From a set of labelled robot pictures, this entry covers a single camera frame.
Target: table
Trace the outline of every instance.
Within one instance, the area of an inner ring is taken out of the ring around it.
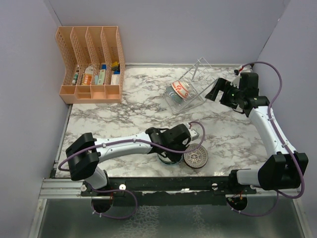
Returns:
[[[233,80],[234,69],[214,67],[212,75]],[[207,164],[201,169],[192,169],[184,162],[168,166],[156,154],[124,156],[99,166],[110,177],[225,176],[232,169],[259,168],[267,159],[266,151],[256,128],[245,115],[211,101],[180,115],[171,113],[162,94],[186,70],[185,67],[128,66],[122,104],[74,104],[59,163],[66,159],[65,150],[86,132],[92,132],[94,138],[112,138],[137,134],[152,126],[171,128],[198,120],[206,129],[203,146],[209,154]],[[201,133],[199,126],[193,128]],[[57,170],[55,177],[69,178],[70,174]]]

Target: orange and white bowl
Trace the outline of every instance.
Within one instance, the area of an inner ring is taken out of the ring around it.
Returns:
[[[186,99],[188,97],[189,85],[186,82],[175,81],[172,83],[172,87],[181,98]]]

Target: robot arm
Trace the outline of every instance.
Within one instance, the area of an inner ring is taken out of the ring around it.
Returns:
[[[98,163],[125,155],[151,153],[158,153],[177,163],[181,160],[182,154],[164,151],[152,146],[151,143],[172,150],[184,151],[189,142],[198,137],[199,133],[191,129],[189,124],[179,124],[172,129],[151,127],[136,135],[109,139],[93,138],[91,133],[85,133],[66,150],[68,157],[95,144],[103,146],[80,153],[68,161],[71,179],[84,179],[94,189],[99,189],[107,186],[108,177],[107,173],[98,167]]]
[[[231,183],[234,186],[259,186],[264,190],[298,188],[301,183],[298,171],[270,122],[267,114],[269,100],[265,96],[259,96],[258,80],[259,76],[256,73],[241,73],[238,87],[230,81],[219,78],[212,90],[206,95],[207,99],[215,101],[218,92],[223,91],[220,99],[221,104],[232,109],[239,106],[243,110],[242,114],[249,117],[258,130],[269,157],[258,170],[232,170],[229,176]],[[306,154],[296,151],[276,122],[273,110],[271,110],[271,115],[281,137],[292,151],[300,165],[302,174],[304,174],[308,163]]]

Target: storage bin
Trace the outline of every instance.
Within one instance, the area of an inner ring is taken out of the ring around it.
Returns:
[[[125,61],[117,26],[59,27],[56,42],[65,63],[65,77],[59,95],[67,104],[121,103]],[[111,83],[111,65],[120,63],[119,85]],[[106,64],[104,85],[95,85],[95,75]],[[85,69],[93,66],[91,85],[82,85]],[[76,85],[72,80],[79,69]]]

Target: perforated disc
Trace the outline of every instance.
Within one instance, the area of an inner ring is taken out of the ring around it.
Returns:
[[[195,149],[197,146],[198,144],[191,144],[186,151]],[[200,169],[208,161],[208,152],[204,146],[200,146],[197,150],[184,154],[184,161],[189,167]]]

